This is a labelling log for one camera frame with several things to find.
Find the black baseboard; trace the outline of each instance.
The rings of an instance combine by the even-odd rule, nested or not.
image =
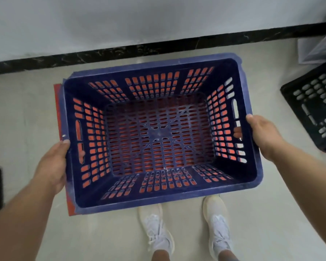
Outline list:
[[[130,45],[126,47],[98,49],[35,58],[14,59],[11,61],[0,61],[0,74],[99,61],[111,61],[122,58],[158,55],[202,48],[320,35],[326,35],[326,23],[201,36],[199,38],[187,38],[157,43]]]

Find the tiled floor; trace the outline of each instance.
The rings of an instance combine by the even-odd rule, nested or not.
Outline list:
[[[243,68],[254,113],[274,121],[286,140],[326,162],[279,92],[314,66],[297,64],[296,40],[186,51],[0,75],[0,167],[5,201],[28,183],[45,151],[58,141],[53,84],[73,71],[219,52],[235,52]],[[262,160],[255,189],[223,194],[240,260],[326,260],[326,246],[295,203],[275,166]],[[173,260],[211,260],[202,198],[163,205],[175,238]],[[147,238],[135,208],[68,217],[65,191],[54,200],[37,260],[148,260]]]

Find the plastic crate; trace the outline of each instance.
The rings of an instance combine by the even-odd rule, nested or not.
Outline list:
[[[326,63],[280,90],[314,144],[326,152]]]
[[[235,54],[75,72],[59,104],[62,138],[71,141],[66,189],[77,214],[243,190],[262,180]],[[240,125],[242,140],[233,137]]]

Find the foot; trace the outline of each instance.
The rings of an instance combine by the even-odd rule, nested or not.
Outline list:
[[[231,250],[227,208],[218,195],[211,195],[203,201],[203,214],[209,224],[210,254],[217,260],[221,251]]]
[[[138,208],[139,218],[148,236],[149,251],[165,250],[169,256],[174,252],[174,239],[163,222],[161,204],[141,206]]]

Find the shoe sole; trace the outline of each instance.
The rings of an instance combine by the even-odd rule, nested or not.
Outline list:
[[[159,204],[158,204],[158,207],[159,207],[159,211],[160,211],[160,216],[161,216],[161,218],[163,219],[163,208],[162,208],[162,205],[159,203]],[[145,228],[144,228],[144,226],[143,226],[143,223],[141,222],[141,218],[140,218],[140,207],[139,207],[138,212],[139,212],[139,220],[140,220],[140,223],[141,223],[143,229],[145,230]],[[171,241],[172,241],[172,251],[171,251],[171,254],[173,254],[174,251],[175,251],[175,242],[174,242],[174,237],[171,235],[171,233],[169,232],[169,230],[168,230],[167,228],[166,228],[166,231],[167,231],[167,233],[170,235],[170,238],[171,238]]]
[[[206,215],[207,215],[207,209],[206,209],[206,206],[207,206],[207,204],[208,204],[208,199],[210,199],[211,198],[211,196],[207,196],[207,197],[205,197],[204,198],[204,200],[203,200],[203,215],[204,215],[204,219],[206,220],[206,222],[208,223],[208,226],[209,226],[209,252],[210,252],[210,254],[211,254],[211,256],[212,256],[212,258],[214,259],[214,260],[218,260],[218,257],[217,256],[215,256],[215,252],[214,252],[214,249],[213,249],[213,247],[212,247],[212,238],[211,238],[211,233],[212,233],[212,230],[213,230],[213,227],[212,227],[212,225],[209,223],[209,220],[207,219],[207,217],[206,217]],[[223,206],[223,210],[225,211],[225,213],[224,213],[224,218],[226,219],[226,221],[227,221],[227,224],[228,224],[228,226],[229,226],[229,218],[228,218],[228,211],[227,211],[227,208],[226,208],[226,205],[225,205],[225,203],[223,202],[223,200],[220,198],[220,200],[221,200],[221,202],[222,202],[222,206]]]

